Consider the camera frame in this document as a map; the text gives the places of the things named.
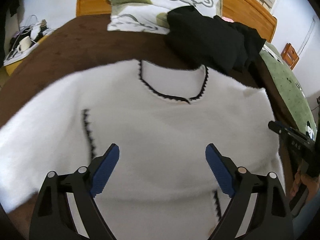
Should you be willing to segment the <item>person right hand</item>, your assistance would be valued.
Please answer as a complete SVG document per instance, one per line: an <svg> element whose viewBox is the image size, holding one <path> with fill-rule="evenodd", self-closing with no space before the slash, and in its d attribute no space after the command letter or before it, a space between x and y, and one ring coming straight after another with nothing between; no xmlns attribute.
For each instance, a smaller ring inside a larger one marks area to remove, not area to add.
<svg viewBox="0 0 320 240"><path fill-rule="evenodd" d="M292 199L298 192L299 187L305 185L308 189L308 196L306 198L306 202L310 202L312 198L317 194L319 190L319 177L312 178L307 174L301 174L298 171L295 174L295 179L292 184L292 188L290 190L290 199Z"/></svg>

